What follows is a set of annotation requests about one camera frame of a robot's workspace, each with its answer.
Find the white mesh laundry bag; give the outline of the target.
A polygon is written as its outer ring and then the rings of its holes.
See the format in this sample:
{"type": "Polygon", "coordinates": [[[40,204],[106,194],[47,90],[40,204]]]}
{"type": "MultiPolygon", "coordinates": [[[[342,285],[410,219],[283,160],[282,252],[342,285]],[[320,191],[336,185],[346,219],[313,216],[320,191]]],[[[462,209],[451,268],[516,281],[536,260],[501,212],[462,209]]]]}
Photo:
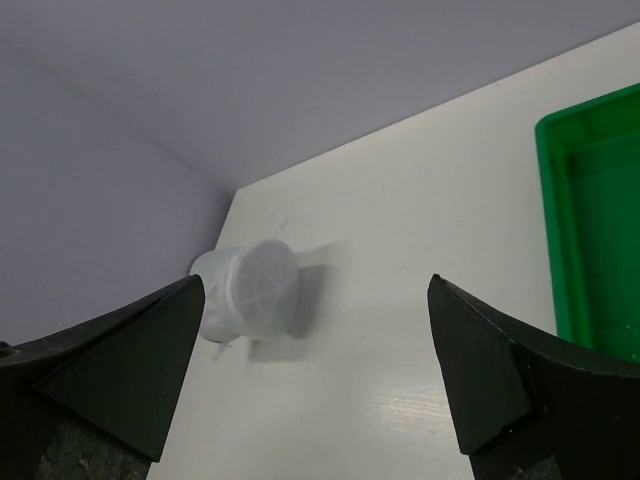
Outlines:
{"type": "Polygon", "coordinates": [[[296,318],[300,270],[295,253],[280,240],[206,252],[189,273],[201,278],[205,291],[199,334],[220,351],[241,337],[278,339],[296,318]]]}

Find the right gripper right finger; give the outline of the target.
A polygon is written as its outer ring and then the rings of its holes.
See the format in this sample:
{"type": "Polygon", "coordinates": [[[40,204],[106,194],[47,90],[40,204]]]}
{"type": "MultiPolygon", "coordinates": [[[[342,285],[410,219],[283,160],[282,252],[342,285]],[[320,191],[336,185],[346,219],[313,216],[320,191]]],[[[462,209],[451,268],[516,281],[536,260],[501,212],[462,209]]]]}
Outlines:
{"type": "Polygon", "coordinates": [[[638,364],[506,315],[439,275],[427,304],[475,478],[638,478],[638,364]]]}

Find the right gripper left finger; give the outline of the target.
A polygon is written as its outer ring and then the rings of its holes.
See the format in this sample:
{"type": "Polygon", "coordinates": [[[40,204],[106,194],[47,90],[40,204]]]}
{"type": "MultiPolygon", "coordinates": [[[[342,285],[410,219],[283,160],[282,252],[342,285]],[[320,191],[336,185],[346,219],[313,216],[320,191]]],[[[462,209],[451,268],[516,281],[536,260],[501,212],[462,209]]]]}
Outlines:
{"type": "Polygon", "coordinates": [[[146,478],[164,450],[204,302],[191,275],[52,335],[2,343],[2,478],[146,478]]]}

